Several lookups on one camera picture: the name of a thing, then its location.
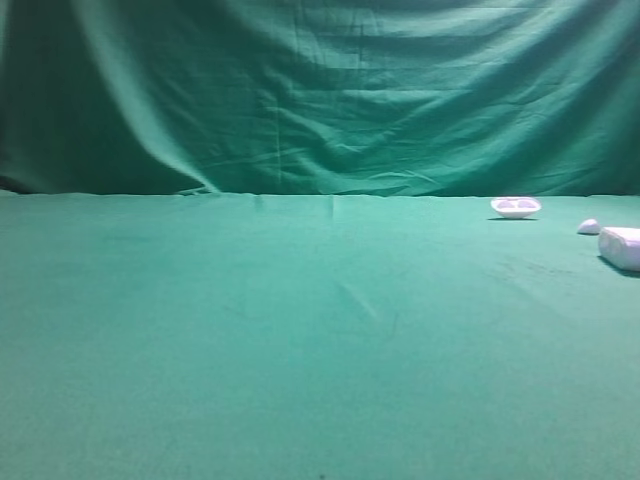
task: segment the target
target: white object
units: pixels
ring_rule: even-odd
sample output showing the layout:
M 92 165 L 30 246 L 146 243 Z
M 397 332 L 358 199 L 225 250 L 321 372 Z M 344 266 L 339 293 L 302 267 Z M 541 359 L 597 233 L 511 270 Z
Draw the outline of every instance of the white object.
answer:
M 640 228 L 603 228 L 598 248 L 619 269 L 640 272 Z
M 504 218 L 525 218 L 538 212 L 542 205 L 533 197 L 497 197 L 491 207 Z
M 602 228 L 595 218 L 585 220 L 578 227 L 578 233 L 582 235 L 598 235 L 600 230 L 602 230 Z

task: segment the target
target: green cloth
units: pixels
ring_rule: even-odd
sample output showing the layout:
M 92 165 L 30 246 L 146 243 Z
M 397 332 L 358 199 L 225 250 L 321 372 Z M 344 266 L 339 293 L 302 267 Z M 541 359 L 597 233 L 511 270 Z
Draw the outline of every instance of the green cloth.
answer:
M 2 480 L 631 480 L 640 198 L 0 198 Z
M 6 186 L 640 193 L 638 0 L 4 5 Z

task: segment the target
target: white box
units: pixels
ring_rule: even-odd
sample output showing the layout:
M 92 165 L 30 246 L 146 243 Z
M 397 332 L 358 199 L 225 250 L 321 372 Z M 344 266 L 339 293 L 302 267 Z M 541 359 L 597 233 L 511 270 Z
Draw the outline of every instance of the white box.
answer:
M 640 228 L 603 228 L 598 248 L 600 255 L 621 270 L 640 272 Z

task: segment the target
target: green backdrop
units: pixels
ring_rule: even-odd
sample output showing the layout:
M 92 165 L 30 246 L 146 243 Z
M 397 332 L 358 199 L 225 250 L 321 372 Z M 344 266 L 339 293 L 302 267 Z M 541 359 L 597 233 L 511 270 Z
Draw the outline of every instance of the green backdrop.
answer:
M 640 193 L 638 0 L 3 0 L 5 186 Z

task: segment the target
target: white bowl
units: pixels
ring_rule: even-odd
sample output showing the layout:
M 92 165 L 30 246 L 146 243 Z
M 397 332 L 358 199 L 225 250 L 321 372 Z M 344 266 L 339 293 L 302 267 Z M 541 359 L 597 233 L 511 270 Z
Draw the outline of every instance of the white bowl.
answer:
M 497 197 L 491 200 L 491 207 L 504 218 L 526 218 L 542 205 L 533 197 Z

